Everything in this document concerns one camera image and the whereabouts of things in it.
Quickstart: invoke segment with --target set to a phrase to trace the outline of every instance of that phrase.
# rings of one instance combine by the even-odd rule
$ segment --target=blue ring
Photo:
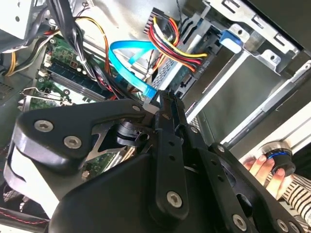
[[[289,155],[289,154],[286,153],[286,152],[277,152],[277,153],[271,154],[271,155],[268,157],[268,159],[271,159],[271,158],[273,158],[273,157],[275,157],[275,156],[278,156],[278,155]]]

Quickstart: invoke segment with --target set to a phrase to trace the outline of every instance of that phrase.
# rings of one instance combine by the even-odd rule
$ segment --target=yellow wire
[[[13,71],[15,69],[15,64],[16,64],[16,54],[15,54],[15,52],[12,52],[11,53],[11,65],[10,65],[8,72],[5,75],[6,77],[10,76],[10,74],[13,73]]]
[[[166,38],[162,37],[161,38],[168,46],[170,46],[173,50],[175,50],[176,52],[178,52],[179,54],[186,56],[186,57],[207,57],[206,53],[201,53],[201,54],[188,54],[188,53],[184,53],[183,51],[179,50],[178,48],[176,48],[174,45],[172,45]]]
[[[88,21],[91,21],[91,22],[93,22],[96,26],[97,26],[97,28],[100,30],[100,32],[102,33],[102,35],[103,35],[103,37],[104,37],[104,40],[105,40],[105,53],[106,53],[106,61],[105,61],[105,70],[106,70],[106,72],[108,72],[109,74],[111,74],[111,71],[110,71],[110,66],[109,66],[109,59],[108,59],[108,49],[109,49],[109,44],[108,44],[108,41],[107,41],[107,37],[106,37],[106,34],[105,34],[105,32],[104,32],[104,30],[103,30],[103,28],[100,26],[100,24],[96,21],[96,20],[94,20],[93,18],[90,18],[90,17],[87,17],[87,16],[82,16],[82,17],[79,17],[79,18],[77,18],[76,20],[77,21],[79,21],[79,20],[81,20],[81,19],[86,19],[86,20],[88,20]]]
[[[154,68],[154,71],[156,71],[156,69],[158,69],[160,65],[162,65],[165,58],[166,58],[166,55],[163,54],[163,56],[160,58],[160,61],[157,63],[156,67]]]

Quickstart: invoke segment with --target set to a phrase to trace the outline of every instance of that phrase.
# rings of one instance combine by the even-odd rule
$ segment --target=orange wire
[[[178,26],[177,26],[176,22],[175,22],[172,18],[169,19],[169,22],[171,23],[171,25],[172,25],[172,27],[173,27],[173,29],[174,29],[174,31],[175,31],[176,37],[175,37],[175,40],[174,40],[174,42],[173,42],[173,45],[176,46],[176,45],[178,44],[178,42],[179,42],[179,31],[178,31]],[[162,54],[161,57],[160,57],[160,59],[159,59],[159,60],[157,61],[157,63],[155,64],[155,67],[154,67],[154,69],[153,69],[154,72],[156,71],[156,69],[158,69],[158,68],[164,63],[165,60],[166,60],[166,57]]]
[[[178,63],[183,64],[184,66],[188,67],[192,72],[195,71],[195,69],[194,69],[193,67],[191,67],[190,65],[188,65],[187,63],[178,61],[178,60],[175,59],[174,57],[170,56],[168,53],[165,53],[165,52],[160,48],[160,46],[156,43],[156,41],[152,38],[151,32],[150,32],[150,31],[148,32],[148,37],[149,37],[149,40],[153,43],[153,45],[154,45],[161,53],[165,54],[165,56],[169,57],[169,58],[172,59],[173,61],[176,61],[176,62],[178,62]]]
[[[176,46],[178,44],[178,42],[179,42],[178,26],[177,26],[176,22],[172,18],[170,18],[169,21],[172,24],[172,26],[174,28],[174,31],[175,31],[175,34],[176,34],[176,38],[175,38],[174,43],[173,43],[173,45]]]

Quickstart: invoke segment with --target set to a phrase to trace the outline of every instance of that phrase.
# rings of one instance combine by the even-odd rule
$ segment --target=black arm
[[[101,141],[105,148],[137,147],[131,159],[65,192],[50,233],[295,233],[290,222],[303,233],[226,148],[205,145],[198,129],[187,124],[180,100],[164,91],[158,96],[154,114],[132,100],[115,100],[36,110],[18,119],[5,169],[15,179],[22,177],[11,166],[14,151],[40,174],[44,169],[55,177],[78,174],[99,124],[109,136]],[[51,122],[53,129],[38,131],[38,120]],[[68,136],[81,141],[79,148],[66,146]]]

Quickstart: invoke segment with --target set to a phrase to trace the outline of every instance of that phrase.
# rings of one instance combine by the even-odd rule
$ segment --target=bolt hole
[[[221,181],[221,182],[224,182],[225,180],[223,179],[223,177],[221,176],[218,176],[218,179]]]
[[[146,133],[142,134],[142,135],[139,137],[139,140],[140,140],[141,142],[144,142],[144,141],[146,141],[146,140],[148,140],[148,139],[149,139],[149,135],[146,134]]]
[[[241,219],[238,219],[238,224],[239,224],[240,226],[243,225],[243,222],[241,221]]]
[[[44,129],[47,129],[49,126],[48,126],[47,124],[40,124],[39,127],[40,127],[40,128],[44,128]]]
[[[77,141],[74,140],[74,139],[69,140],[69,143],[70,143],[70,144],[73,144],[73,145],[77,145]]]
[[[175,157],[172,156],[172,155],[169,155],[169,158],[170,158],[170,160],[172,160],[172,161],[175,161],[175,160],[176,160]]]

